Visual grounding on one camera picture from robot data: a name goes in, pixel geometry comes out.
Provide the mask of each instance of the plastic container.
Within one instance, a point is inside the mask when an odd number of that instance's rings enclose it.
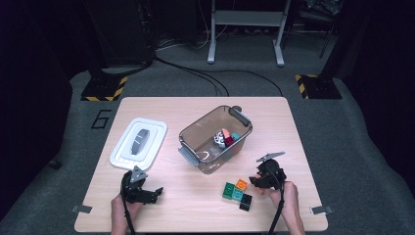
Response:
[[[238,138],[228,147],[221,148],[213,136],[225,128]],[[251,121],[240,107],[219,106],[193,122],[179,134],[180,154],[203,173],[211,174],[234,157],[253,131]]]

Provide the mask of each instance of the light wood surface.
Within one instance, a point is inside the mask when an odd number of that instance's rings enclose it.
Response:
[[[242,150],[213,174],[203,174],[178,152],[181,130],[220,105],[240,106],[253,124]],[[276,209],[266,196],[249,184],[245,193],[253,196],[250,211],[239,209],[239,202],[222,198],[226,182],[249,182],[267,153],[285,151],[276,158],[300,192],[300,214],[306,231],[323,231],[328,222],[324,214],[311,214],[309,207],[321,206],[311,171],[300,142],[289,104],[280,97],[134,97],[124,98],[86,193],[83,205],[91,213],[80,212],[74,228],[78,232],[111,230],[111,199],[127,172],[110,163],[110,155],[128,124],[135,118],[166,122],[167,133],[143,189],[164,187],[154,205],[139,211],[137,232],[265,232]],[[282,217],[276,230],[287,231]]]

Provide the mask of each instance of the chair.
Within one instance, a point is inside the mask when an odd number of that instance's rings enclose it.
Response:
[[[292,15],[288,16],[287,18],[286,36],[282,48],[284,49],[287,44],[288,37],[293,28],[295,20],[300,20],[305,24],[318,25],[321,26],[321,28],[326,29],[326,35],[324,36],[326,41],[324,43],[323,50],[320,53],[321,59],[324,55],[327,44],[329,43],[333,30],[337,24],[344,0],[338,1],[338,6],[336,8],[338,12],[334,16],[328,13],[324,13],[322,9],[320,10],[317,7],[309,8],[309,6],[307,6],[307,2],[308,1],[305,0],[295,0],[293,3],[293,8],[291,9]]]

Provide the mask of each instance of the hand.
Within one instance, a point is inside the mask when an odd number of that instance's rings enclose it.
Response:
[[[273,190],[270,188],[256,188],[256,190],[260,195],[267,195],[275,208],[278,208],[281,200],[280,190]],[[281,211],[281,215],[283,216],[291,235],[305,234],[300,217],[299,190],[291,181],[284,182],[284,207]]]
[[[142,203],[128,203],[126,202],[128,211],[133,221],[137,216],[138,211],[143,206]],[[125,235],[128,229],[127,219],[125,218],[125,208],[122,203],[121,195],[118,194],[111,200],[111,234],[112,235]]]

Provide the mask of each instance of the gray carpet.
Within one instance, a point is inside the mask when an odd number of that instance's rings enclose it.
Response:
[[[272,39],[260,35],[218,42],[214,65],[207,64],[208,46],[176,46],[159,50],[157,56],[194,69],[253,71],[281,88],[292,109],[322,203],[335,210],[327,215],[329,228],[318,234],[414,234],[414,198],[368,137],[360,109],[343,82],[334,79],[342,100],[303,100],[300,95],[295,74],[320,73],[334,40],[325,57],[318,59],[321,38],[292,35],[283,51],[286,65],[278,68]],[[226,86],[230,96],[281,96],[269,81],[247,72],[209,74]],[[76,234],[73,226],[77,214],[70,209],[83,201],[123,97],[220,95],[209,82],[156,61],[129,76],[121,97],[114,102],[80,101],[88,80],[89,73],[82,72],[70,81],[73,95],[68,125],[56,156],[62,168],[44,167],[1,221],[0,234]],[[102,117],[109,118],[108,124],[91,129],[101,110],[110,111],[102,113]]]

